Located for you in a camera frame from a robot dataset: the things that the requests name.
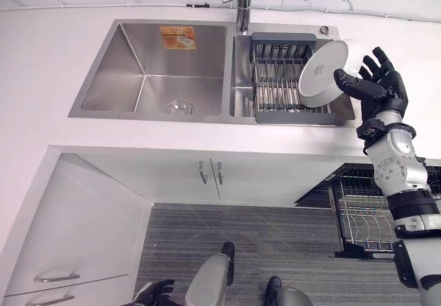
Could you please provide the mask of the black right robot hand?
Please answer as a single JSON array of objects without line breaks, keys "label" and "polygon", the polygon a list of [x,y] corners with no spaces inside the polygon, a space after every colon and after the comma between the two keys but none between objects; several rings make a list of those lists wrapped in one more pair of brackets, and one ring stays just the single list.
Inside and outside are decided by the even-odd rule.
[{"label": "black right robot hand", "polygon": [[380,47],[372,50],[374,58],[363,57],[358,77],[343,69],[334,71],[334,81],[346,95],[361,102],[362,120],[385,111],[404,116],[408,106],[407,91],[400,73]]}]

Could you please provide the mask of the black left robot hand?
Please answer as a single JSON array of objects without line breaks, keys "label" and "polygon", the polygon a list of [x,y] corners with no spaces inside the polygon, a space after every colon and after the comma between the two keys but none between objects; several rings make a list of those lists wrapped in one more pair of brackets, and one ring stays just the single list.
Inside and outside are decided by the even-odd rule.
[{"label": "black left robot hand", "polygon": [[173,292],[174,280],[162,280],[156,283],[147,283],[134,297],[133,305],[178,305],[170,299]]}]

